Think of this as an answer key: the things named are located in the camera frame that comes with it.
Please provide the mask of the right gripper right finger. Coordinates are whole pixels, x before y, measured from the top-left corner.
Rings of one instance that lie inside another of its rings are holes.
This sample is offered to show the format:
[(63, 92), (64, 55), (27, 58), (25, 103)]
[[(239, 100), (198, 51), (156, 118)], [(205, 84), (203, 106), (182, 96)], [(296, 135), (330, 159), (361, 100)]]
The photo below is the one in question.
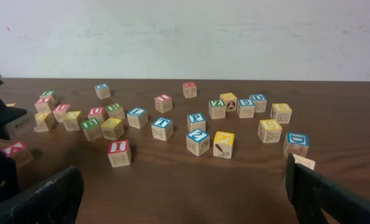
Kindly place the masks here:
[(327, 223), (324, 213), (339, 223), (370, 223), (370, 200), (334, 183), (287, 157), (287, 197), (300, 223)]

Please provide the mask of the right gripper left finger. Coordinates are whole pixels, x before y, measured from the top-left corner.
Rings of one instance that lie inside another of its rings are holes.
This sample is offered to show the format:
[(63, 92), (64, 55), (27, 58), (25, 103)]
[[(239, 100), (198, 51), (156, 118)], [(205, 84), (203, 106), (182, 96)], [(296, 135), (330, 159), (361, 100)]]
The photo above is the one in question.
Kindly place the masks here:
[(0, 203), (0, 223), (75, 223), (84, 191), (75, 166)]

